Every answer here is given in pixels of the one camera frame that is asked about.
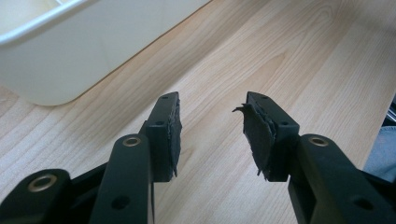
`white plastic bin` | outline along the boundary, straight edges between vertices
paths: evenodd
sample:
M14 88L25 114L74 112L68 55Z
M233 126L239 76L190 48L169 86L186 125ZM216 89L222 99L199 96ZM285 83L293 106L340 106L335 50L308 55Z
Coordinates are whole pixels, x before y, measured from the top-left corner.
M20 15L16 11L21 5L6 8L6 1L45 6L28 7L28 13L21 9L26 15ZM60 105L81 95L209 0L0 2L1 85L32 103Z

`wood grain surface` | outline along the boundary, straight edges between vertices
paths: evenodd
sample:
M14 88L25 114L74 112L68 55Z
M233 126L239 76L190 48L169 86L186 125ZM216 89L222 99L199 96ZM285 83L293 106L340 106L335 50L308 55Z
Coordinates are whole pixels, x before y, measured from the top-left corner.
M256 176L232 110L247 91L269 95L300 134L330 137L361 168L395 71L395 1L214 0L69 104L0 87L0 200L38 170L75 177L107 161L161 94L179 91L179 176L156 185L157 223L295 223L287 183Z

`wooden table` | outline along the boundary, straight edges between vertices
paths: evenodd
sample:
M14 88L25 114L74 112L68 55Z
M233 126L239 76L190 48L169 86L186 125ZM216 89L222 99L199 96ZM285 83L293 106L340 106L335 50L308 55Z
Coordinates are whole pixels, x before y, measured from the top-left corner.
M330 137L361 168L395 71L395 1L214 0L69 104L0 88L0 199L35 171L75 177L107 161L157 97L179 91L179 177L156 185L157 222L293 223L287 183L256 176L231 111L247 91L269 95L300 134Z

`mounting hole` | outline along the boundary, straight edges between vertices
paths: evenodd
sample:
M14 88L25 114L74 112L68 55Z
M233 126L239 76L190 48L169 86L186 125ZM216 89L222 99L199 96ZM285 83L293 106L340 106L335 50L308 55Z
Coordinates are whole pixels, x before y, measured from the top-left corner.
M116 209L116 210L122 210L124 209L126 206L128 206L128 204L131 202L131 200L129 199L129 197L127 196L119 196L116 199L113 200L113 202L111 203L111 207Z
M57 179L58 178L56 177L56 175L52 175L52 174L42 175L34 179L32 182L30 182L27 188L31 192L43 191L45 189L50 188L53 184L55 184Z
M326 147L329 143L321 137L310 137L309 142L318 147Z
M122 144L126 147L134 147L140 144L140 138L137 137L129 137L123 140Z
M364 210L367 211L371 211L374 209L374 206L372 203L370 203L370 201L368 201L367 199L365 199L364 197L360 196L360 195L356 195L352 198L352 202L358 206L359 208L362 208Z

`screw hole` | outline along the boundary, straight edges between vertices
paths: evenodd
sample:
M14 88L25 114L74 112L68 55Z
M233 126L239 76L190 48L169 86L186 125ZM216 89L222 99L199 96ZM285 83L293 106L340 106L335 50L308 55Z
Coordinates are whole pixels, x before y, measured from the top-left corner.
M329 143L326 140L320 137L310 137L309 141L318 147L326 147L329 145Z
M111 207L116 209L116 210L122 210L124 209L126 206L128 206L128 204L131 202L131 200L129 199L129 197L127 196L119 196L116 199L113 200L113 202L111 203Z
M359 196L359 195L353 197L352 198L352 202L356 206L358 206L358 207L360 207L360 208L362 208L364 210L371 211L371 210L374 209L374 206L373 206L372 203L370 203L367 199L365 199L365 198L363 198L362 196Z
M56 175L52 175L52 174L42 175L34 179L32 182L30 182L27 188L31 192L43 191L54 185L57 179L58 178L56 177Z
M140 138L130 137L122 142L126 147L134 147L140 144Z

